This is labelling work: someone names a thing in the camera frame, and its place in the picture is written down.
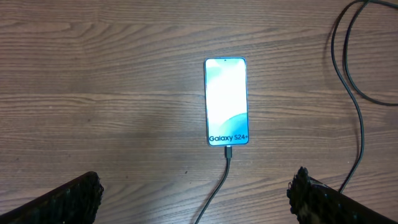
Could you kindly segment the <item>blue Galaxy smartphone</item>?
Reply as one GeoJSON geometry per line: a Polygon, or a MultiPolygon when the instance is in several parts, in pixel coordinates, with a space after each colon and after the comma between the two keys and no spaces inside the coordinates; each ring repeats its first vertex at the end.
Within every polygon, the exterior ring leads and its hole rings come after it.
{"type": "Polygon", "coordinates": [[[207,141],[210,146],[249,142],[247,63],[243,57],[204,61],[207,141]]]}

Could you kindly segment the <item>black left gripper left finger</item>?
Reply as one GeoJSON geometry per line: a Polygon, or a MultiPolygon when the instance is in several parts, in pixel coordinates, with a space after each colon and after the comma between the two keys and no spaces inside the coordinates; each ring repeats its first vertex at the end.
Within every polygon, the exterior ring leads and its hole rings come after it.
{"type": "Polygon", "coordinates": [[[104,188],[89,171],[56,189],[1,215],[1,224],[92,224],[104,188]]]}

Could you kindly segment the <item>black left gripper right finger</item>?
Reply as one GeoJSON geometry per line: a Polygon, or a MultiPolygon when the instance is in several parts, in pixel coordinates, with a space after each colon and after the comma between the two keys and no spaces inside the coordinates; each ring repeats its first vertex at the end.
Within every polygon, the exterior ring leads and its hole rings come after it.
{"type": "Polygon", "coordinates": [[[300,224],[395,224],[394,220],[310,177],[304,167],[289,183],[287,197],[290,212],[300,224]]]}

